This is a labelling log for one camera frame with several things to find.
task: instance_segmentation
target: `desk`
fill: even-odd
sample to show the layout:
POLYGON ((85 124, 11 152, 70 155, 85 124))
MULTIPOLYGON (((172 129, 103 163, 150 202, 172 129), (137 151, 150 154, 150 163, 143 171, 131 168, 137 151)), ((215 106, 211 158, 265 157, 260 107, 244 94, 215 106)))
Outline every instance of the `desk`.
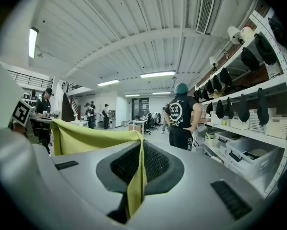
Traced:
POLYGON ((77 126, 80 126, 80 125, 83 125, 83 127, 86 127, 86 128, 89 128, 88 127, 88 120, 82 120, 82 121, 70 121, 68 122, 69 124, 72 124, 72 125, 77 125, 77 126))
POLYGON ((142 124, 143 125, 142 133, 143 133, 143 136, 144 136, 144 124, 147 121, 148 121, 148 119, 146 119, 146 120, 133 120, 133 130, 135 130, 135 123, 142 124))

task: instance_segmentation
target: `green towel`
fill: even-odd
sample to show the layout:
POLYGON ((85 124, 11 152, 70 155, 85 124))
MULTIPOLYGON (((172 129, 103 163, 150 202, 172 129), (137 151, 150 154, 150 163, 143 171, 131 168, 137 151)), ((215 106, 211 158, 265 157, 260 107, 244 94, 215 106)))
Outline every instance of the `green towel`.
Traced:
POLYGON ((54 119, 53 135, 55 156, 94 151, 127 141, 141 141, 138 169, 127 188, 126 213, 128 218, 132 217, 144 200, 144 186, 147 184, 142 134, 137 131, 95 130, 54 119))

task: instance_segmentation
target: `floor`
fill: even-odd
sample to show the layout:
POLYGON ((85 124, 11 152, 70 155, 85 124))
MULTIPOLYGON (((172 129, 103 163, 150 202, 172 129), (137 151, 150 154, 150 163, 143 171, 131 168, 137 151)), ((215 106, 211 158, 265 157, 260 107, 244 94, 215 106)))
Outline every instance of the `floor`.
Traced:
MULTIPOLYGON (((129 127, 128 126, 118 127, 118 128, 114 128, 114 129, 110 128, 107 130, 110 130, 110 131, 129 131, 129 127)), ((165 143, 165 144, 169 145, 169 132, 167 131, 167 129, 166 129, 165 133, 162 134, 162 127, 158 126, 157 129, 150 130, 150 132, 151 132, 151 135, 148 135, 148 134, 144 135, 145 140, 161 142, 161 143, 165 143)))

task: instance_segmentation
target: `ceiling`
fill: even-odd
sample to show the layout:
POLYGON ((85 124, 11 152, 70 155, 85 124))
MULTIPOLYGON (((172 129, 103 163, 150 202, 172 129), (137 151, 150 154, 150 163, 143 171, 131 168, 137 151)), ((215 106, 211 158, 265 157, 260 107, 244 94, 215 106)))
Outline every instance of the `ceiling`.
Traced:
POLYGON ((254 0, 215 0, 204 34, 195 31, 201 0, 41 0, 32 26, 39 30, 36 57, 29 67, 92 90, 125 94, 171 91, 190 85, 209 68, 208 59, 239 27, 254 0), (172 77, 140 74, 175 70, 172 77))

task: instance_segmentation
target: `ceiling light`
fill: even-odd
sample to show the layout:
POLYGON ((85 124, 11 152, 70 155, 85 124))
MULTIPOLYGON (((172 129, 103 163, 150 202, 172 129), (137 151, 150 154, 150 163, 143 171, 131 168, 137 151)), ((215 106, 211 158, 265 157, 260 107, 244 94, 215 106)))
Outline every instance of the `ceiling light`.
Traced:
POLYGON ((116 79, 116 80, 113 80, 113 81, 108 81, 108 82, 99 83, 98 86, 109 85, 109 84, 117 83, 117 82, 119 82, 119 81, 116 79))
POLYGON ((38 36, 39 30, 32 27, 29 30, 29 41, 28 41, 28 55, 31 58, 35 58, 35 48, 36 48, 36 41, 38 36))
POLYGON ((140 74, 140 76, 142 78, 151 78, 151 77, 171 76, 175 74, 176 74, 176 71, 160 71, 160 72, 140 74))
POLYGON ((171 92, 158 92, 158 93, 152 93, 152 94, 170 94, 171 92))
POLYGON ((140 96, 140 94, 127 94, 125 97, 134 97, 134 96, 140 96))

